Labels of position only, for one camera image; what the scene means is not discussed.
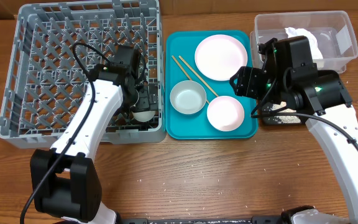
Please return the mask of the white cup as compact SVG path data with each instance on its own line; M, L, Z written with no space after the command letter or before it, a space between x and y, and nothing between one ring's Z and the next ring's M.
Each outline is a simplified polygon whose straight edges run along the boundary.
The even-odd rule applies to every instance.
M146 123L155 116L155 111L133 112L132 114L135 120Z

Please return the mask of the small pink bowl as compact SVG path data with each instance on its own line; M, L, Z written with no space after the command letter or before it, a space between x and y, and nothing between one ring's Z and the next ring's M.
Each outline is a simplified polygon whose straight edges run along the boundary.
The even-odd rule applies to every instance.
M243 106L231 96L219 96L207 108L207 119L218 131L233 131L243 123L244 118Z

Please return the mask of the white napkin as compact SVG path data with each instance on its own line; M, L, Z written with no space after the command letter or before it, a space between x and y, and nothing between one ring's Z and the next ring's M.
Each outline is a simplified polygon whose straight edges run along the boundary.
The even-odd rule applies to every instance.
M323 55L318 48L318 41L317 41L316 37L310 31L303 29L303 28L296 29L293 27L287 27L287 28L285 28L285 32L286 32L288 38L305 36L309 41L311 55L312 55L313 60L314 59L323 59Z

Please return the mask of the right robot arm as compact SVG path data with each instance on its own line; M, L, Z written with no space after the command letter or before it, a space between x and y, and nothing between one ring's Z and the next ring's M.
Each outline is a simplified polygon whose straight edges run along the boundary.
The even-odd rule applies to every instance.
M349 92L333 70L241 67L229 80L237 96L285 102L324 151L341 187L349 221L358 223L358 120Z

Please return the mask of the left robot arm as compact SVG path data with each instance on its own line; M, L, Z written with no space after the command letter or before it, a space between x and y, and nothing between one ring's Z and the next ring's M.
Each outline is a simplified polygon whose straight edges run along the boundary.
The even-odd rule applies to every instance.
M118 214L101 201L102 186L94 158L111 118L122 109L143 113L145 71L137 65L97 64L83 70L89 83L80 107L65 132L49 150L37 149L30 159L37 211L67 223L117 223Z

